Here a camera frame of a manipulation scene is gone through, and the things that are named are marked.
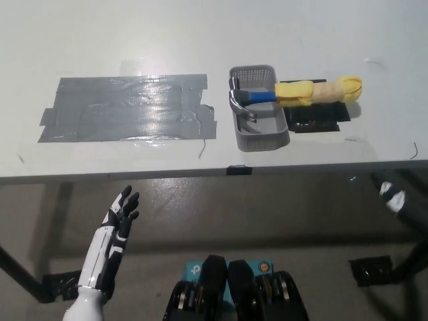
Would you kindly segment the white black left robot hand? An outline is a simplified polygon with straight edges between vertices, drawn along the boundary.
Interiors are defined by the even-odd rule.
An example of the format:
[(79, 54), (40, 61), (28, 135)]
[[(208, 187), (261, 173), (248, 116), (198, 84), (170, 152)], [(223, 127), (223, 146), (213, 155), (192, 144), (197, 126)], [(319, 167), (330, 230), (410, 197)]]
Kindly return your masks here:
[(94, 233), (83, 264), (78, 292), (100, 292), (110, 296), (118, 273), (130, 230), (139, 216), (140, 194), (129, 185), (115, 198), (99, 228)]

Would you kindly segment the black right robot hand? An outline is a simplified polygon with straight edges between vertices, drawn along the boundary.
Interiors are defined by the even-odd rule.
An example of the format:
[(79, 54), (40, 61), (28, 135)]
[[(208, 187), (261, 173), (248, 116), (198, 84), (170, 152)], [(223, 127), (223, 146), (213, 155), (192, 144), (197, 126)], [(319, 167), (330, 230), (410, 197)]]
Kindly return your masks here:
[(385, 202), (388, 209), (397, 215), (405, 206), (406, 193), (392, 182), (388, 181), (380, 173), (371, 173), (370, 178), (379, 191), (379, 196)]

